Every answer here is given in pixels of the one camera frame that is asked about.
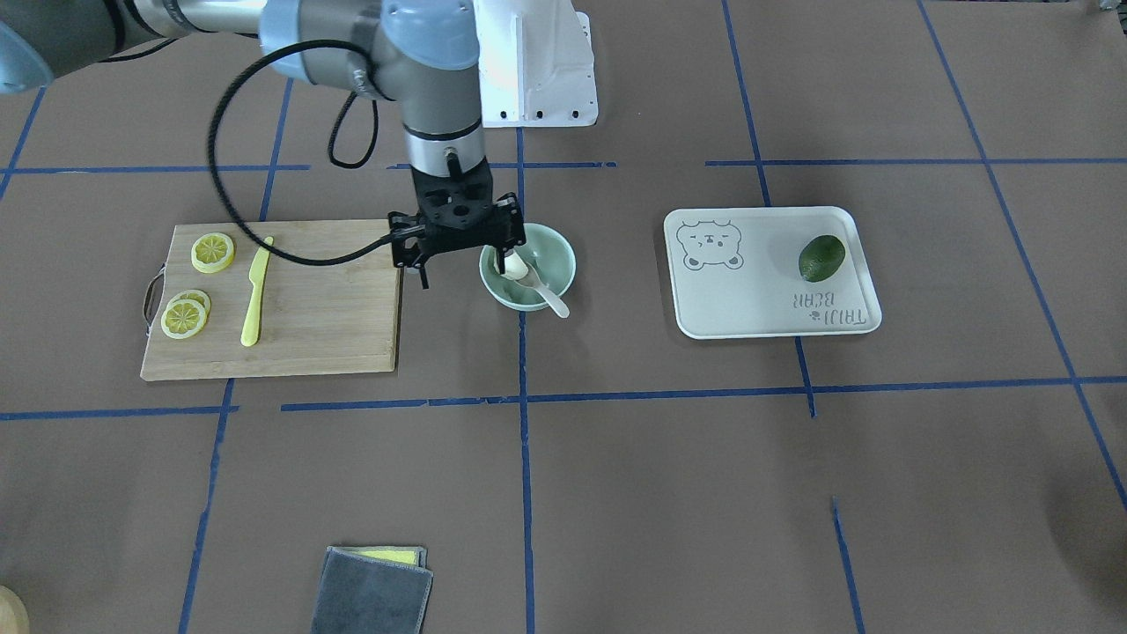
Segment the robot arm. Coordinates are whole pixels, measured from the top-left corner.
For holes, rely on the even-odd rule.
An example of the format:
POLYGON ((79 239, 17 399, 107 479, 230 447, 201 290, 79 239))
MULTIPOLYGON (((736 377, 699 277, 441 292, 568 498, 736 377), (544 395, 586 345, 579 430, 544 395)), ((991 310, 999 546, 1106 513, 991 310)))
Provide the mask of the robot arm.
POLYGON ((149 41, 193 33, 254 37, 261 57, 229 84, 210 117, 206 162, 229 217, 266 247, 233 203, 218 169, 218 131, 237 92, 270 68, 350 98, 400 108, 418 209, 389 214, 389 232, 353 253, 270 255, 310 268, 350 264, 390 247, 392 264, 424 273, 435 255, 491 247, 499 270, 525 244, 520 200, 494 197, 483 152, 479 41, 470 1, 5 1, 3 93, 52 84, 97 63, 123 61, 149 41))

